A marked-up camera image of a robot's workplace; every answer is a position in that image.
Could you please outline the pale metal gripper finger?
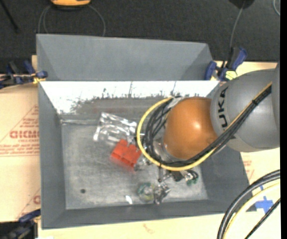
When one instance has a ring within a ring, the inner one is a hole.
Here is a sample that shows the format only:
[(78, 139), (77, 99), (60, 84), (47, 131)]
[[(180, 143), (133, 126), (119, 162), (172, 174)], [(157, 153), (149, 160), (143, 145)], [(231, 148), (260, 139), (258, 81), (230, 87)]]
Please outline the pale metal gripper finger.
[(155, 188), (153, 195), (154, 195), (154, 203), (159, 205), (162, 202), (162, 200), (161, 200), (161, 189), (159, 187)]
[(165, 198), (169, 193), (171, 189), (166, 185), (161, 185), (161, 198)]

